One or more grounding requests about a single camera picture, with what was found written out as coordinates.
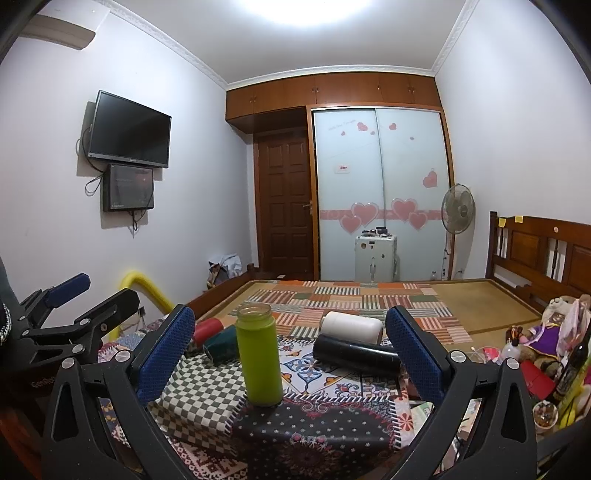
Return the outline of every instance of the plastic bottle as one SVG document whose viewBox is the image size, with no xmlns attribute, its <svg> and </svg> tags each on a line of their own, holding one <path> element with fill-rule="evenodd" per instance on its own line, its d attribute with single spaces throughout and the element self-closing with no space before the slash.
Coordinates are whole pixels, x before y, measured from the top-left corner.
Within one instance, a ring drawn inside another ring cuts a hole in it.
<svg viewBox="0 0 591 480">
<path fill-rule="evenodd" d="M 519 359 L 519 339 L 513 339 L 509 343 L 507 343 L 503 350 L 501 350 L 501 354 L 498 359 L 498 364 L 500 365 L 503 363 L 503 360 L 507 358 L 514 358 L 515 360 Z"/>
<path fill-rule="evenodd" d="M 258 407 L 278 404 L 283 386 L 271 307 L 261 303 L 238 310 L 236 337 L 248 401 Z"/>
</svg>

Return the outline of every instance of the frosted glass door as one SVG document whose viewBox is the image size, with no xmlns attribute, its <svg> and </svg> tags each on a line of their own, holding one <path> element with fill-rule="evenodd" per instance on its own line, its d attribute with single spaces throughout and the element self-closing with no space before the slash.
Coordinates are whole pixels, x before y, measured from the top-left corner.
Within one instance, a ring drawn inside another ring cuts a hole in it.
<svg viewBox="0 0 591 480">
<path fill-rule="evenodd" d="M 373 109 L 314 113 L 321 280 L 355 279 L 355 237 L 384 225 L 384 185 Z"/>
<path fill-rule="evenodd" d="M 398 237 L 400 281 L 441 278 L 446 230 L 441 202 L 449 188 L 439 113 L 378 108 L 386 227 Z"/>
</svg>

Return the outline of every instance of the black thermos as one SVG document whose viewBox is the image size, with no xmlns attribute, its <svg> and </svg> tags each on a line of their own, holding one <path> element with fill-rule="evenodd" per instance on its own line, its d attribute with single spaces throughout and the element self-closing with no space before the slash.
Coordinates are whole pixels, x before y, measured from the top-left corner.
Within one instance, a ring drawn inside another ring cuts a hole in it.
<svg viewBox="0 0 591 480">
<path fill-rule="evenodd" d="M 349 342 L 320 334 L 312 355 L 319 362 L 350 368 L 366 375 L 398 378 L 400 374 L 400 360 L 389 346 Z"/>
</svg>

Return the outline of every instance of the white box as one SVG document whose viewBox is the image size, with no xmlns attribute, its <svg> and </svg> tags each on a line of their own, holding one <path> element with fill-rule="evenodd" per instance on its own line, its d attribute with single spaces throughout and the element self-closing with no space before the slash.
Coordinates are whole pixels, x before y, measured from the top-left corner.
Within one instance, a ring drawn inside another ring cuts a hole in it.
<svg viewBox="0 0 591 480">
<path fill-rule="evenodd" d="M 396 236 L 363 236 L 355 239 L 355 281 L 392 282 L 396 275 Z"/>
</svg>

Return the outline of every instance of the wall-mounted tv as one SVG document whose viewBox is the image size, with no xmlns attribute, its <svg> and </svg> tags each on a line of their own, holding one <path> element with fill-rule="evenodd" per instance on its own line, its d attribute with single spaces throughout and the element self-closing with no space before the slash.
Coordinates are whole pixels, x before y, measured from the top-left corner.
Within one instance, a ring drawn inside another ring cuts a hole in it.
<svg viewBox="0 0 591 480">
<path fill-rule="evenodd" d="M 168 168 L 170 123 L 169 115 L 101 90 L 88 156 Z"/>
</svg>

